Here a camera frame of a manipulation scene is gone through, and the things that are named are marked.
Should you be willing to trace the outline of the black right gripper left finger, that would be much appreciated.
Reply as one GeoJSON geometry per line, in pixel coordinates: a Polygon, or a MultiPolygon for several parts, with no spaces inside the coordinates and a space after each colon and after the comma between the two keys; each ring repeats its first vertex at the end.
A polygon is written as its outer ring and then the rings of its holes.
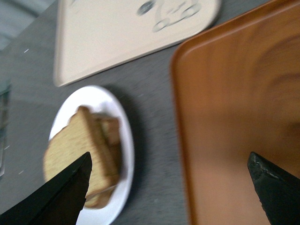
{"type": "Polygon", "coordinates": [[[86,201],[92,160],[84,153],[0,216],[2,225],[74,225],[86,201]]]}

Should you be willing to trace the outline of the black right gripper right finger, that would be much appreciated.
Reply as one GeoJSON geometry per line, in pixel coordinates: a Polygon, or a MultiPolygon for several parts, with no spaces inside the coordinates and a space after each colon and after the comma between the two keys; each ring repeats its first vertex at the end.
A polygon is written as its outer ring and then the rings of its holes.
{"type": "Polygon", "coordinates": [[[300,223],[300,179],[251,152],[247,161],[256,194],[272,225],[300,223]]]}

